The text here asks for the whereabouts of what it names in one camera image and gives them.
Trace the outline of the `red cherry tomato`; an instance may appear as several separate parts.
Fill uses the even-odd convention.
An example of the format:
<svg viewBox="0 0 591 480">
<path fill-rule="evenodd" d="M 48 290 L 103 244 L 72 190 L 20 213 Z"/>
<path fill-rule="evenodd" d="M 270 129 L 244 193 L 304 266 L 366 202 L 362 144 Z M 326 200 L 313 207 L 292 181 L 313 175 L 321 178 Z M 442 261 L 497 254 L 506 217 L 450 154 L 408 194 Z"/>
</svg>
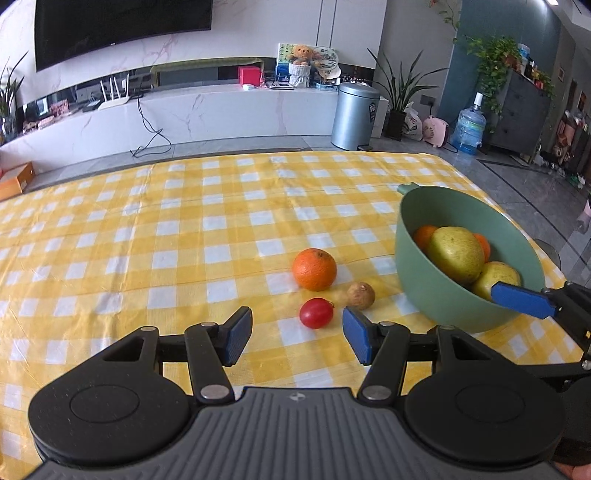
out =
<svg viewBox="0 0 591 480">
<path fill-rule="evenodd" d="M 298 317 L 301 323 L 310 329 L 320 329 L 332 321 L 335 306 L 324 298 L 312 298 L 301 306 Z"/>
</svg>

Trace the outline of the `large orange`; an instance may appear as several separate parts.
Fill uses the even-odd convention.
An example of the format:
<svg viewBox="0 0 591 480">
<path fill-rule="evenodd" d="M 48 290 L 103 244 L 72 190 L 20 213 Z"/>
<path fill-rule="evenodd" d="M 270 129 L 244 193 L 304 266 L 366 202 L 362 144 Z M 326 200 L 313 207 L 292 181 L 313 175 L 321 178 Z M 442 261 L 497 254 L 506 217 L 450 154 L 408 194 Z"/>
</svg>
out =
<svg viewBox="0 0 591 480">
<path fill-rule="evenodd" d="M 334 257 L 318 248 L 304 249 L 294 258 L 294 280 L 301 288 L 310 291 L 324 291 L 332 286 L 338 273 Z"/>
</svg>

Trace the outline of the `small brown fruit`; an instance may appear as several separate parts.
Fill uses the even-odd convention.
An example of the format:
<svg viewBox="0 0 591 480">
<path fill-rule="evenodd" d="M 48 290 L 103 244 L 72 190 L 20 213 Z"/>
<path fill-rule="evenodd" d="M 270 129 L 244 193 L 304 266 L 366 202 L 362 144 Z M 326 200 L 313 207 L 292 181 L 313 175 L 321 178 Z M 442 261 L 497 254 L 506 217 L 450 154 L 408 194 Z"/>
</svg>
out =
<svg viewBox="0 0 591 480">
<path fill-rule="evenodd" d="M 353 282 L 346 290 L 346 305 L 365 310 L 374 305 L 376 292 L 367 282 Z"/>
</svg>

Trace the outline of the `orange in bowl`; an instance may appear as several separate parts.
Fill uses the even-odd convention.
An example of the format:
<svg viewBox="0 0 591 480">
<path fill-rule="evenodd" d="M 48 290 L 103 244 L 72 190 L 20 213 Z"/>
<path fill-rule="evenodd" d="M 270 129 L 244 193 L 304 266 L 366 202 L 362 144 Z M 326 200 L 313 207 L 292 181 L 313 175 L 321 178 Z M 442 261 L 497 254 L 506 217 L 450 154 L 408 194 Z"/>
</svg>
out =
<svg viewBox="0 0 591 480">
<path fill-rule="evenodd" d="M 425 251 L 433 234 L 438 230 L 434 225 L 423 225 L 413 234 L 413 240 L 421 251 Z"/>
<path fill-rule="evenodd" d="M 491 249 L 491 245 L 490 245 L 489 241 L 482 234 L 475 233 L 474 236 L 478 240 L 479 244 L 481 245 L 481 248 L 484 253 L 484 261 L 488 262 L 490 260 L 491 253 L 492 253 L 492 249 Z"/>
</svg>

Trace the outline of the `large yellow-green pear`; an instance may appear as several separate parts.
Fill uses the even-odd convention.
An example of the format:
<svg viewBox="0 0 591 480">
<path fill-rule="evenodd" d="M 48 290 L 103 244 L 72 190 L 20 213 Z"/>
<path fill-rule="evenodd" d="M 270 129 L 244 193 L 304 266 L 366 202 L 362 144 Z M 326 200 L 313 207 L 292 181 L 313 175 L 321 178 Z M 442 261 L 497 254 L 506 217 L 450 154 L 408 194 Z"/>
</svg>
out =
<svg viewBox="0 0 591 480">
<path fill-rule="evenodd" d="M 484 253 L 474 234 L 466 228 L 438 228 L 426 249 L 430 261 L 450 279 L 461 285 L 477 280 L 483 266 Z"/>
</svg>

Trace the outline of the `orange in bowl left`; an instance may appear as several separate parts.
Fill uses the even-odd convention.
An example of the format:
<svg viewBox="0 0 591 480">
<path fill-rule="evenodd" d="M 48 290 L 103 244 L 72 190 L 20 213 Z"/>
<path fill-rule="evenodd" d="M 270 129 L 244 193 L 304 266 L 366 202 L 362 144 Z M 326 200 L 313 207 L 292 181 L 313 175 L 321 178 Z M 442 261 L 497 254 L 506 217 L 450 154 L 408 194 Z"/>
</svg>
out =
<svg viewBox="0 0 591 480">
<path fill-rule="evenodd" d="M 433 234 L 438 230 L 434 225 L 423 225 L 413 234 L 413 240 L 421 251 L 425 251 Z"/>
</svg>

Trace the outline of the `yellow checkered tablecloth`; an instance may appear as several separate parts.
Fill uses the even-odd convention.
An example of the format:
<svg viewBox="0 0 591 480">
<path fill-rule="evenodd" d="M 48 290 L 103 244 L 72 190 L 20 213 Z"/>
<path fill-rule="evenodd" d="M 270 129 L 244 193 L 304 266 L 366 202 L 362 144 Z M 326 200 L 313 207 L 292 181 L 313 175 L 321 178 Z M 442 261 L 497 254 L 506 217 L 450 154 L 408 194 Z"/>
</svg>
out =
<svg viewBox="0 0 591 480">
<path fill-rule="evenodd" d="M 1 475 L 39 464 L 27 409 L 70 368 L 144 325 L 178 334 L 253 313 L 228 376 L 245 386 L 349 387 L 363 378 L 339 320 L 304 327 L 294 281 L 308 248 L 338 265 L 325 298 L 367 282 L 374 321 L 423 333 L 394 252 L 400 186 L 491 197 L 426 153 L 278 153 L 173 160 L 29 193 L 1 205 Z"/>
</svg>

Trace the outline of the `pink piggy fan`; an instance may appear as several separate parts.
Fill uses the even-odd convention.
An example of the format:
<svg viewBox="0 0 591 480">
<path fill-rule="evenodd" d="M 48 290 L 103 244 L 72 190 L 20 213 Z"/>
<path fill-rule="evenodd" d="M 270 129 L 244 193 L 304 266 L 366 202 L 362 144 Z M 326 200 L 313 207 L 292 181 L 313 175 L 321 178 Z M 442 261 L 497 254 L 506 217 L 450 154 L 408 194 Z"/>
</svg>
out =
<svg viewBox="0 0 591 480">
<path fill-rule="evenodd" d="M 438 117 L 430 115 L 423 122 L 423 140 L 436 147 L 442 148 L 449 137 L 449 124 Z"/>
</svg>

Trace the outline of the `silver pedal trash bin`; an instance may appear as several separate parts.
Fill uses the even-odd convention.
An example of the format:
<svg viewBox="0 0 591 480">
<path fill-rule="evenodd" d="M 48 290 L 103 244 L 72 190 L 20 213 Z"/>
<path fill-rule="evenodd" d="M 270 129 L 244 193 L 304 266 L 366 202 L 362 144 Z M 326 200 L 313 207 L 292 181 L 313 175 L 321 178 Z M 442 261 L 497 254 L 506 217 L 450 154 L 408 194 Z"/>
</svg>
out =
<svg viewBox="0 0 591 480">
<path fill-rule="evenodd" d="M 339 85 L 332 145 L 346 151 L 368 149 L 380 98 L 379 91 L 367 85 Z"/>
</svg>

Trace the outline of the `tall leafy potted plant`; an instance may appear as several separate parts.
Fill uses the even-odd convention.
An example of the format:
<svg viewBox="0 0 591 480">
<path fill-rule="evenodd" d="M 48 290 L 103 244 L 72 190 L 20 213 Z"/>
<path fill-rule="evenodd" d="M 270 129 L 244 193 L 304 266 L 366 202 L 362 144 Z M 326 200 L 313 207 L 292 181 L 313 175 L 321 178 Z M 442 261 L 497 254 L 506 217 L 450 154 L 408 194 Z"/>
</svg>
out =
<svg viewBox="0 0 591 480">
<path fill-rule="evenodd" d="M 389 102 L 389 117 L 384 132 L 388 138 L 400 141 L 406 120 L 405 108 L 412 97 L 421 91 L 435 89 L 436 85 L 426 84 L 424 80 L 427 77 L 445 72 L 448 68 L 443 67 L 425 73 L 416 73 L 415 69 L 423 55 L 423 52 L 420 51 L 407 71 L 404 71 L 403 64 L 400 64 L 398 72 L 394 72 L 394 68 L 386 56 L 380 58 L 370 48 L 368 48 L 368 52 L 375 61 L 378 71 L 374 74 L 372 85 L 379 87 L 380 91 L 386 94 Z"/>
</svg>

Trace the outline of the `orange cardboard box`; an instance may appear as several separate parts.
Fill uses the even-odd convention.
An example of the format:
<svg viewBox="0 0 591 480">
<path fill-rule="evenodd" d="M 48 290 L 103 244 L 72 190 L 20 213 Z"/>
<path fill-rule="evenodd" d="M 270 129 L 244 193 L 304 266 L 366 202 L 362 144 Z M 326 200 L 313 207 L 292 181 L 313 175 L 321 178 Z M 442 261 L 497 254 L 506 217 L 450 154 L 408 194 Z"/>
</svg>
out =
<svg viewBox="0 0 591 480">
<path fill-rule="evenodd" d="M 4 201 L 23 194 L 34 177 L 35 172 L 31 162 L 4 172 L 0 179 L 0 200 Z"/>
</svg>

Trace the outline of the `white marble tv cabinet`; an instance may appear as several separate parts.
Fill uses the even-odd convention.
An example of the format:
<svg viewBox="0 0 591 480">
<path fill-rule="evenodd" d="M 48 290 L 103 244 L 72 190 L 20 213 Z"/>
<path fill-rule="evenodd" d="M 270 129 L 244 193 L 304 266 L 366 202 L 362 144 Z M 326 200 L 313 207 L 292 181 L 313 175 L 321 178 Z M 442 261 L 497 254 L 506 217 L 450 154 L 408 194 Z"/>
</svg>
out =
<svg viewBox="0 0 591 480">
<path fill-rule="evenodd" d="M 267 136 L 328 136 L 338 93 L 245 90 L 215 85 L 152 91 L 138 100 L 75 113 L 1 147 L 1 168 L 31 162 L 39 173 L 131 152 L 149 141 L 142 120 L 162 133 L 154 146 Z"/>
</svg>

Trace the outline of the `red box on cabinet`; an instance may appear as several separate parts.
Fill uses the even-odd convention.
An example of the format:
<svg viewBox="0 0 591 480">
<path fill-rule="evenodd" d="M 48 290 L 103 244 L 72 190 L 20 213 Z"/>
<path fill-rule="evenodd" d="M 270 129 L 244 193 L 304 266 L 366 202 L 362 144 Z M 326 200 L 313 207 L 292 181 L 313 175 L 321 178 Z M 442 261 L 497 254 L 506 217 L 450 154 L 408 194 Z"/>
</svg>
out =
<svg viewBox="0 0 591 480">
<path fill-rule="evenodd" d="M 259 66 L 239 66 L 238 67 L 238 82 L 241 85 L 252 85 L 259 87 L 262 83 L 263 72 Z"/>
</svg>

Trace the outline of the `potted plant left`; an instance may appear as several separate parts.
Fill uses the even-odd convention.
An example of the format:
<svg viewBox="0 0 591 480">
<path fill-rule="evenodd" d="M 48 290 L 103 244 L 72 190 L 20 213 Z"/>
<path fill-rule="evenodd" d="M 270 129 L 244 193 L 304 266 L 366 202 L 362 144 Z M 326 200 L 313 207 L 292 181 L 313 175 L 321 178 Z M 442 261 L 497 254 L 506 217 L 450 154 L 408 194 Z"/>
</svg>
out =
<svg viewBox="0 0 591 480">
<path fill-rule="evenodd" d="M 1 144 L 12 141 L 17 134 L 16 96 L 24 81 L 15 74 L 17 67 L 27 56 L 25 52 L 14 66 L 5 64 L 1 70 Z"/>
</svg>

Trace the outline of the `black television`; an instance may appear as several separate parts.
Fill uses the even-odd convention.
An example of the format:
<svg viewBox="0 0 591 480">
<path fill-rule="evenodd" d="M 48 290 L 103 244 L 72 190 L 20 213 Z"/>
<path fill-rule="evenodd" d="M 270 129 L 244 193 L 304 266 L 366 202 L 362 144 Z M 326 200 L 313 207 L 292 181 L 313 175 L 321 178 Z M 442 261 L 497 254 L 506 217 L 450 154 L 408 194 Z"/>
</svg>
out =
<svg viewBox="0 0 591 480">
<path fill-rule="evenodd" d="M 38 1 L 36 69 L 146 37 L 209 30 L 212 7 L 201 0 Z"/>
</svg>

